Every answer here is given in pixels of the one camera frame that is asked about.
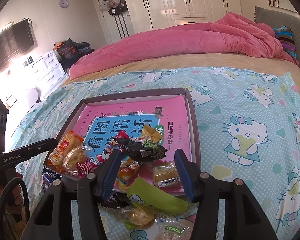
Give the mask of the blue Oreo cookie pack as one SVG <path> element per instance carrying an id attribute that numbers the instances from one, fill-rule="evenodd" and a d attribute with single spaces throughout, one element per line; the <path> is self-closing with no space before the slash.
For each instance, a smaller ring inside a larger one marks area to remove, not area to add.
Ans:
<path id="1" fill-rule="evenodd" d="M 60 179 L 60 175 L 50 171 L 42 173 L 43 191 L 46 192 L 54 180 Z"/>

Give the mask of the red Alpenliebe candy pack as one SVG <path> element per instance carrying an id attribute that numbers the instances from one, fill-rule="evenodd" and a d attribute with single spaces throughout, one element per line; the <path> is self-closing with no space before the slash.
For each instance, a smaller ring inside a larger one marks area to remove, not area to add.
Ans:
<path id="1" fill-rule="evenodd" d="M 125 130 L 120 130 L 113 139 L 110 140 L 110 142 L 107 144 L 107 146 L 104 148 L 102 153 L 97 154 L 93 158 L 89 158 L 83 163 L 76 163 L 78 177 L 82 178 L 83 176 L 95 172 L 96 169 L 102 164 L 105 163 L 113 150 L 115 149 L 115 146 L 117 145 L 116 139 L 127 139 L 129 138 L 128 134 L 125 132 Z"/>

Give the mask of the orange biscuit pack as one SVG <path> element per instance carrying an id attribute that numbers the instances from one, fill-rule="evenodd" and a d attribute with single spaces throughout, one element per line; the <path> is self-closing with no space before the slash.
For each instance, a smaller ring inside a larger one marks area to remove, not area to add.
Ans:
<path id="1" fill-rule="evenodd" d="M 68 153 L 83 142 L 83 138 L 73 131 L 68 131 L 59 141 L 57 147 L 49 154 L 49 161 L 56 170 L 61 171 L 63 161 Z"/>

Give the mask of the clear meat floss cake pack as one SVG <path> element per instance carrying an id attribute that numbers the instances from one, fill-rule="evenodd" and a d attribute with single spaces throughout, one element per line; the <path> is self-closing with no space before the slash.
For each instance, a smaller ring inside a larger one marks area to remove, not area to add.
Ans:
<path id="1" fill-rule="evenodd" d="M 63 160 L 61 173 L 68 176 L 78 176 L 77 164 L 82 164 L 87 160 L 85 147 L 73 148 Z"/>

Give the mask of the brown Snickers bar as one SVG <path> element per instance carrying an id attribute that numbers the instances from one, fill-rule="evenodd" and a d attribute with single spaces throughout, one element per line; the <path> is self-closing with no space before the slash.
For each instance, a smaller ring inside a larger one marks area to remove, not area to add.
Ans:
<path id="1" fill-rule="evenodd" d="M 101 203 L 102 207 L 110 209 L 122 209 L 129 207 L 130 203 L 124 193 L 112 192 L 110 197 Z"/>

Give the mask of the clear candied hawthorn pack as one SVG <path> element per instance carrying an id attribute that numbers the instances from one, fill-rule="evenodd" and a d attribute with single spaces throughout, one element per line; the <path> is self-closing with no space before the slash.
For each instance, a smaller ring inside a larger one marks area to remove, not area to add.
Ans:
<path id="1" fill-rule="evenodd" d="M 158 234 L 155 240 L 188 240 L 191 238 L 194 223 L 186 219 L 176 219 L 174 216 L 157 215 L 155 219 Z"/>

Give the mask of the clear yellow pastry pack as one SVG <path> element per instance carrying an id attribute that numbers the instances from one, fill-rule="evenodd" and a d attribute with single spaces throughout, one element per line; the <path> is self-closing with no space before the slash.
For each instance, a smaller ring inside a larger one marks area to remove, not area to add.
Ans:
<path id="1" fill-rule="evenodd" d="M 138 207 L 121 209 L 118 216 L 128 229 L 142 228 L 154 220 L 154 213 Z"/>

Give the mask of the small yellow cake pack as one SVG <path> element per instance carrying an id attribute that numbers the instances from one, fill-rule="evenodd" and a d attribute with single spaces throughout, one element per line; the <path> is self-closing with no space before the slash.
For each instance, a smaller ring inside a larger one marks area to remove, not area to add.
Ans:
<path id="1" fill-rule="evenodd" d="M 173 161 L 153 167 L 153 183 L 158 188 L 172 187 L 180 183 L 180 177 Z"/>

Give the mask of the green milk snack pack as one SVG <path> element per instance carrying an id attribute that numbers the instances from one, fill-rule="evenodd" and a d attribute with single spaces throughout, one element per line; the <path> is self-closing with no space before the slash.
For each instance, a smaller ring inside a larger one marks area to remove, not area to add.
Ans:
<path id="1" fill-rule="evenodd" d="M 126 189 L 130 202 L 139 208 L 154 213 L 177 215 L 188 208 L 188 202 L 170 195 L 138 177 Z"/>

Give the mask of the black green pea snack pack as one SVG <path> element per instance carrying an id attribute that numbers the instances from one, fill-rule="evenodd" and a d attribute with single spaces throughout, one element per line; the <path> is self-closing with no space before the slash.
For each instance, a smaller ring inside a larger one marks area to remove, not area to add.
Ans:
<path id="1" fill-rule="evenodd" d="M 150 140 L 117 138 L 117 143 L 124 154 L 137 162 L 152 163 L 166 157 L 167 149 Z"/>

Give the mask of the yellow bread snack pack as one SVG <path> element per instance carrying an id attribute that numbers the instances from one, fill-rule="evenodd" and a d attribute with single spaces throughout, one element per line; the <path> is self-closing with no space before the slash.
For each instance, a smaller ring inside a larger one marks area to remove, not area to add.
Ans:
<path id="1" fill-rule="evenodd" d="M 141 130 L 141 137 L 135 139 L 139 139 L 139 140 L 146 139 L 159 144 L 159 141 L 162 140 L 162 135 L 151 126 L 145 124 Z M 138 169 L 144 163 L 134 161 L 128 155 L 124 154 L 120 147 L 119 149 L 120 152 L 123 154 L 123 159 L 121 161 L 121 165 L 117 173 L 115 184 L 121 191 L 125 191 L 126 188 L 128 187 L 131 178 L 134 176 L 134 174 L 136 174 Z"/>

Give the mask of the white drawer cabinet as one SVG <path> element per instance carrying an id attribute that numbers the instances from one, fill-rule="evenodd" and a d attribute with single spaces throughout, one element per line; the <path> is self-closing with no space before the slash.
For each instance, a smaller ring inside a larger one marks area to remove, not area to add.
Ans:
<path id="1" fill-rule="evenodd" d="M 53 50 L 43 54 L 24 69 L 26 77 L 30 78 L 30 86 L 36 89 L 40 101 L 45 101 L 69 78 Z"/>

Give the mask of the white door with hangers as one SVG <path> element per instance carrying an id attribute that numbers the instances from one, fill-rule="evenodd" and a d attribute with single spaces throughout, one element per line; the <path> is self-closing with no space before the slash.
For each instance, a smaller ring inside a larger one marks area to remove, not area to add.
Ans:
<path id="1" fill-rule="evenodd" d="M 107 44 L 115 43 L 135 34 L 129 11 L 119 15 L 111 15 L 108 10 L 102 11 L 103 0 L 93 0 Z"/>

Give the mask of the striped colourful pillow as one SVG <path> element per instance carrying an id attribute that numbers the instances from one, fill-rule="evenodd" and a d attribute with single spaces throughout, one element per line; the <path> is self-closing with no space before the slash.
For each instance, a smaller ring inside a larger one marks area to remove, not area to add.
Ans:
<path id="1" fill-rule="evenodd" d="M 283 50 L 296 60 L 296 46 L 292 29 L 286 25 L 273 28 L 275 37 L 281 42 Z"/>

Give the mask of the round wall clock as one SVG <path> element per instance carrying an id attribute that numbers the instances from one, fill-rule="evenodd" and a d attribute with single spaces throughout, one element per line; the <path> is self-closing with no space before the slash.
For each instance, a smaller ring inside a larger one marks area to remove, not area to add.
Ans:
<path id="1" fill-rule="evenodd" d="M 59 6 L 61 8 L 67 8 L 69 6 L 69 1 L 68 0 L 60 0 Z"/>

